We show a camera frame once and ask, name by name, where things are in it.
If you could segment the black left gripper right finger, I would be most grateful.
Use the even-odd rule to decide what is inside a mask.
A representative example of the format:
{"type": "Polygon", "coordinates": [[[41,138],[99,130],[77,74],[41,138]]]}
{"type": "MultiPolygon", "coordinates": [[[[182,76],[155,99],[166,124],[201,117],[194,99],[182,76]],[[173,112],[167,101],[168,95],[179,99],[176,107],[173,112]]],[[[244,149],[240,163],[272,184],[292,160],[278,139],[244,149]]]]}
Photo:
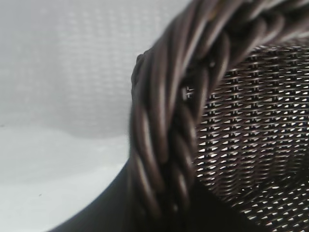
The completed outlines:
{"type": "Polygon", "coordinates": [[[250,232],[251,223],[196,180],[190,190],[191,232],[250,232]]]}

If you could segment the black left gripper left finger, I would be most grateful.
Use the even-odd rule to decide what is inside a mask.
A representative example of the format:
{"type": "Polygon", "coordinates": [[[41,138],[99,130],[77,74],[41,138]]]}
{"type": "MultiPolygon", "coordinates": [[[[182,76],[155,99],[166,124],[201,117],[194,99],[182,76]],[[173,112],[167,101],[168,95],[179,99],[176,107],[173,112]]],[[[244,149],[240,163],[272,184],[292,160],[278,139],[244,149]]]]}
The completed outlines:
{"type": "Polygon", "coordinates": [[[129,158],[108,187],[79,213],[51,229],[52,232],[150,232],[151,223],[133,185],[141,159],[129,158]]]}

